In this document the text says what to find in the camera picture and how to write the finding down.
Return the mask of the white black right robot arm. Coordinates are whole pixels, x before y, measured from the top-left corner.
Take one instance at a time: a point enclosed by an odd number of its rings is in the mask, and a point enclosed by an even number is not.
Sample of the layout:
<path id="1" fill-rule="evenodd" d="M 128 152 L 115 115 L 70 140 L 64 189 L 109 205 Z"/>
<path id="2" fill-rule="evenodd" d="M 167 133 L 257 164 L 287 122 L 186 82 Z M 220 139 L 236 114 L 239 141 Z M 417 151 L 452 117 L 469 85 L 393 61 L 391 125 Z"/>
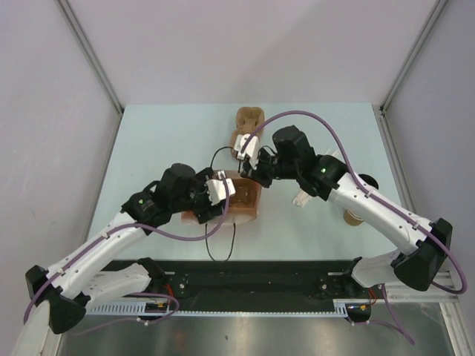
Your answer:
<path id="1" fill-rule="evenodd" d="M 342 288 L 350 297 L 360 297 L 376 284 L 400 281 L 417 291 L 426 291 L 445 261 L 443 248 L 451 243 L 452 225 L 419 217 L 393 203 L 360 176 L 352 176 L 341 160 L 314 152 L 306 135 L 295 126 L 272 136 L 276 152 L 260 147 L 257 137 L 240 135 L 234 150 L 242 161 L 242 177 L 268 188 L 275 179 L 295 180 L 311 197 L 331 202 L 371 225 L 396 250 L 377 257 L 354 259 Z"/>

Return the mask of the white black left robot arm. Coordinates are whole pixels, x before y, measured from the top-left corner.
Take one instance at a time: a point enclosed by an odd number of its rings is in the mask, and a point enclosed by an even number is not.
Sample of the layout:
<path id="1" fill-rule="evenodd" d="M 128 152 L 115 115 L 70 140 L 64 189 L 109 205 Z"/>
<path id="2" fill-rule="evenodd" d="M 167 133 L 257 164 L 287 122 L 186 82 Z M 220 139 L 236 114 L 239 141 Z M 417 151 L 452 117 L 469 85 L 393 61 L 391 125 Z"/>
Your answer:
<path id="1" fill-rule="evenodd" d="M 74 328 L 86 311 L 117 297 L 158 295 L 164 287 L 161 270 L 150 259 L 96 279 L 95 276 L 120 253 L 150 233 L 173 240 L 186 237 L 161 230 L 174 214 L 191 212 L 200 224 L 218 219 L 224 223 L 235 187 L 224 171 L 175 163 L 161 179 L 132 194 L 114 218 L 92 240 L 53 265 L 34 265 L 25 274 L 30 295 L 23 321 L 32 308 L 48 306 L 47 322 L 54 334 Z"/>

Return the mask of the orange paper gift bag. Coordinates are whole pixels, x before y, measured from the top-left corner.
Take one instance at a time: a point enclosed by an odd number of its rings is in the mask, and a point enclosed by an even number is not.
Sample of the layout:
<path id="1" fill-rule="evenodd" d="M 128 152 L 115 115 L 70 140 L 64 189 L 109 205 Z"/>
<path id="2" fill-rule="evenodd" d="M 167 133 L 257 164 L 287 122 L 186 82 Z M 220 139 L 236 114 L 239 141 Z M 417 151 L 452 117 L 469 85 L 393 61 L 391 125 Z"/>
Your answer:
<path id="1" fill-rule="evenodd" d="M 222 260 L 214 258 L 209 246 L 209 239 L 205 240 L 206 252 L 213 262 L 228 262 L 231 259 L 235 247 L 237 225 L 249 223 L 253 220 L 256 220 L 258 217 L 261 187 L 249 179 L 242 178 L 240 176 L 240 171 L 240 164 L 236 171 L 227 171 L 233 181 L 236 193 L 230 200 L 229 213 L 227 215 L 229 220 L 225 221 L 224 223 L 224 225 L 232 225 L 232 238 L 229 253 L 227 254 L 226 258 Z"/>

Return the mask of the brown pulp cup carrier stack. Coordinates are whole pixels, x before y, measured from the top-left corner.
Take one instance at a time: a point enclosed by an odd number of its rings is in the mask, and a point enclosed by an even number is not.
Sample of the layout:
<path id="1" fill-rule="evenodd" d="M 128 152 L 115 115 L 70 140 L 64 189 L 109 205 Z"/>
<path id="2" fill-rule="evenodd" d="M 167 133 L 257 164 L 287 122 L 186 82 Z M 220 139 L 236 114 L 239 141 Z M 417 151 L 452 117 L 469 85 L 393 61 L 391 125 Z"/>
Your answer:
<path id="1" fill-rule="evenodd" d="M 232 132 L 230 139 L 231 155 L 235 159 L 236 151 L 235 143 L 239 135 L 251 134 L 257 126 L 265 121 L 265 113 L 259 107 L 241 107 L 237 110 L 235 117 L 235 130 Z"/>

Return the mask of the stack of paper cups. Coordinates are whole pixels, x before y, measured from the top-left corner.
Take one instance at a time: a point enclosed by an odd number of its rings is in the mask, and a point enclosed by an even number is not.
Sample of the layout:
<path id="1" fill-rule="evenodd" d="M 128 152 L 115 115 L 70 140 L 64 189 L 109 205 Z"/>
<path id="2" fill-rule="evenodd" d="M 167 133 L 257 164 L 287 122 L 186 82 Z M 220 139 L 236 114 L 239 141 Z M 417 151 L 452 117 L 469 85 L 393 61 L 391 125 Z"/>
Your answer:
<path id="1" fill-rule="evenodd" d="M 359 226 L 364 222 L 362 218 L 358 217 L 357 215 L 355 215 L 352 211 L 348 209 L 344 211 L 343 218 L 344 218 L 344 221 L 348 225 L 351 225 L 351 226 Z"/>

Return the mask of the single brown pulp cup carrier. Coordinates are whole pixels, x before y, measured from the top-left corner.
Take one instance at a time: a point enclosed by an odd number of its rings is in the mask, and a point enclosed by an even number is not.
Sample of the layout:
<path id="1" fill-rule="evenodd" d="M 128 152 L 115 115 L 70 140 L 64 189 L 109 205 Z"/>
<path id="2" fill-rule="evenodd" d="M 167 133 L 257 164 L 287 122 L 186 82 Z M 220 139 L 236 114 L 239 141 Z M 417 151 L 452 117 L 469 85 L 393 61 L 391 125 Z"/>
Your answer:
<path id="1" fill-rule="evenodd" d="M 257 191 L 253 181 L 249 179 L 232 180 L 235 187 L 235 194 L 231 197 L 231 208 L 254 208 L 256 204 Z"/>

